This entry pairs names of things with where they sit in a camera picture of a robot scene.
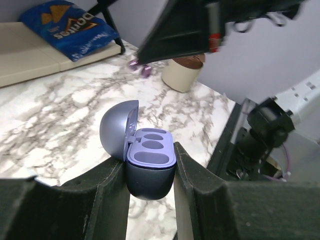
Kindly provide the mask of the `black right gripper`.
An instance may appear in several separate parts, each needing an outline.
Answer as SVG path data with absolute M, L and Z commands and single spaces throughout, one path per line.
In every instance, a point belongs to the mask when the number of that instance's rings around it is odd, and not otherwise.
M 302 0 L 169 0 L 137 52 L 140 63 L 215 53 L 220 23 L 246 22 L 269 13 L 293 19 Z

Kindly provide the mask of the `purple earbud charging case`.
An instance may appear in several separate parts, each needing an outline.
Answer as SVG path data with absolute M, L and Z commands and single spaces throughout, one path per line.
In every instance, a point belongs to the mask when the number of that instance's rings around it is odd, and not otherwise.
M 128 191 L 141 200 L 159 200 L 172 188 L 176 154 L 173 136 L 159 128 L 138 129 L 139 101 L 120 102 L 103 115 L 99 138 L 104 150 L 124 162 Z

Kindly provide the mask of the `purple earbud one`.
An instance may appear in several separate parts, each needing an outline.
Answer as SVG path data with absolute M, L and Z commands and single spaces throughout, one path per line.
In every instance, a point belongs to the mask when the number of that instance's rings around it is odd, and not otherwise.
M 140 65 L 137 59 L 131 60 L 128 63 L 128 67 L 132 71 L 140 70 L 140 75 L 143 78 L 148 78 L 152 73 L 152 67 L 148 64 Z

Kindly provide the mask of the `blue Doritos bag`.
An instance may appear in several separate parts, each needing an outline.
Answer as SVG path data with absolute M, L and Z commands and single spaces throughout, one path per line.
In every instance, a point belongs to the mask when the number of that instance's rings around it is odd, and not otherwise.
M 36 5 L 22 13 L 18 20 L 72 62 L 119 37 L 104 20 L 66 0 Z

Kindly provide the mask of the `black beige shelf rack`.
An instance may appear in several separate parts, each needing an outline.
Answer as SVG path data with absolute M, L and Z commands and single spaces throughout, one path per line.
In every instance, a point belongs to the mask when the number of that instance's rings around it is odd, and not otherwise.
M 99 0 L 84 10 L 67 0 L 51 0 L 0 24 L 0 85 L 81 67 L 125 52 L 108 10 Z

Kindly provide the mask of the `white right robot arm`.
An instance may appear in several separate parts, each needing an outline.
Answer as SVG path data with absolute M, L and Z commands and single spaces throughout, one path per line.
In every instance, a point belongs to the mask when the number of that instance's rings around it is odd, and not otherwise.
M 169 0 L 140 47 L 138 62 L 215 53 L 227 38 L 227 26 L 246 33 L 255 20 L 267 19 L 283 27 L 302 5 L 301 0 Z M 318 74 L 261 103 L 237 105 L 207 169 L 225 180 L 269 180 L 264 166 L 271 152 L 319 106 Z

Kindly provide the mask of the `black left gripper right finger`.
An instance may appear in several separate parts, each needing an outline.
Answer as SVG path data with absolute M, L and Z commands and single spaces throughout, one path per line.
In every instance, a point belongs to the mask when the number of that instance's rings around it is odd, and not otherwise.
M 225 181 L 174 144 L 180 240 L 317 240 L 317 183 Z

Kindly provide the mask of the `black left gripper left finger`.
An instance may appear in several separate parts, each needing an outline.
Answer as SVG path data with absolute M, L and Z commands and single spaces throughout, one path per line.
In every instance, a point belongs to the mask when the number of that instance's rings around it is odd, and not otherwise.
M 123 240 L 130 194 L 125 165 L 109 158 L 61 186 L 35 177 L 0 181 L 3 240 Z

